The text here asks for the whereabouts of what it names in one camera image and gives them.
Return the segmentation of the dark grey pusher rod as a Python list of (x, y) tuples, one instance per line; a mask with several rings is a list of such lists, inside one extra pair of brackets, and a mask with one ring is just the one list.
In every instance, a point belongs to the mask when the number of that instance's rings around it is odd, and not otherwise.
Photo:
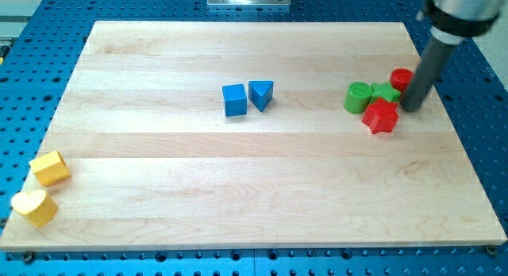
[(436, 37), (429, 40), (421, 61), (401, 96), (399, 103), (403, 110), (416, 112), (421, 108), (457, 46), (458, 44), (448, 44)]

